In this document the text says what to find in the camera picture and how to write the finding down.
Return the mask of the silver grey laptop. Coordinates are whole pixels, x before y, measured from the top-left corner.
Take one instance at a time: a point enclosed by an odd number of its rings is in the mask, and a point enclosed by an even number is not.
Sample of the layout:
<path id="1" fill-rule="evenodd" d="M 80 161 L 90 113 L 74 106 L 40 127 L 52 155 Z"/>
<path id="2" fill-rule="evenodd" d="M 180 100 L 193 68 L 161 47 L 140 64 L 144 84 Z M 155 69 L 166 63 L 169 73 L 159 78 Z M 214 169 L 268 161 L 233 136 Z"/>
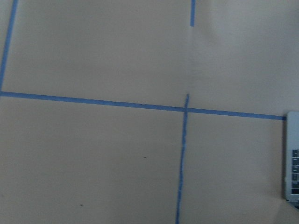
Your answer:
<path id="1" fill-rule="evenodd" d="M 285 197 L 299 201 L 299 112 L 286 117 Z"/>

